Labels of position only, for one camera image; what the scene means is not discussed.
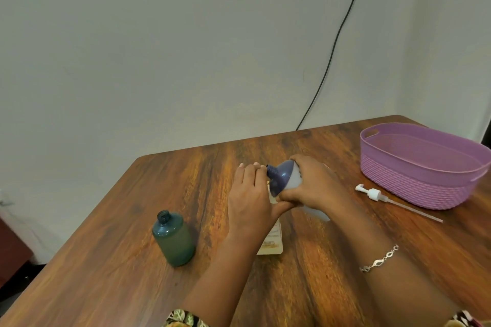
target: silver bracelet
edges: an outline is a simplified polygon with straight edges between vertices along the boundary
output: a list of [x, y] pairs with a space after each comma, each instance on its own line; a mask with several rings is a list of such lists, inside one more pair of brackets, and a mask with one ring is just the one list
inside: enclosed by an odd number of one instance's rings
[[394, 255], [394, 252], [396, 252], [399, 249], [399, 246], [396, 244], [392, 250], [387, 252], [387, 254], [381, 258], [380, 260], [375, 260], [372, 265], [370, 266], [360, 266], [360, 270], [362, 273], [368, 273], [372, 268], [375, 268], [376, 266], [382, 265], [389, 257], [392, 257]]

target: forearm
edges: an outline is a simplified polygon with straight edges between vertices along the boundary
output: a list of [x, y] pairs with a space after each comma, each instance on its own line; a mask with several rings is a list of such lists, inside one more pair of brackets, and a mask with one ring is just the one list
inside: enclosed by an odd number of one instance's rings
[[210, 267], [182, 303], [182, 309], [213, 327], [230, 325], [257, 249], [228, 236]]
[[[329, 214], [347, 237], [358, 264], [372, 265], [396, 243], [351, 199], [345, 199], [343, 210]], [[390, 325], [441, 327], [458, 309], [408, 259], [402, 248], [363, 276]]]

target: brown cabinet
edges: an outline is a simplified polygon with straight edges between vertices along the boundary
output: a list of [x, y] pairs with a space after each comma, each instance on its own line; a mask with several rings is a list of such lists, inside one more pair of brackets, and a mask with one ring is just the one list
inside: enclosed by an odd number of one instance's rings
[[0, 219], [0, 287], [32, 256], [32, 251]]

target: plastic bottle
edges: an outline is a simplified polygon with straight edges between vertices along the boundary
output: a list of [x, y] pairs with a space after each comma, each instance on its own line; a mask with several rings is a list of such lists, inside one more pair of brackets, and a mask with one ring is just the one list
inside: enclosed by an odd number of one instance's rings
[[193, 258], [196, 247], [180, 214], [160, 211], [152, 234], [170, 265], [181, 266]]
[[[298, 164], [293, 160], [287, 160], [278, 167], [270, 164], [267, 166], [266, 175], [270, 178], [270, 192], [272, 196], [277, 196], [283, 190], [293, 189], [302, 183], [302, 175]], [[302, 209], [324, 221], [330, 221], [328, 216], [319, 210], [303, 206]]]

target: teal plastic bottle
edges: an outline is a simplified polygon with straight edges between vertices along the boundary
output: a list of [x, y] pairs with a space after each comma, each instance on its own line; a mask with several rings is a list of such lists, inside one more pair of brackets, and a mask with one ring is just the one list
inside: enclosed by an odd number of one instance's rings
[[180, 214], [160, 211], [152, 233], [170, 265], [181, 266], [193, 258], [196, 247]]

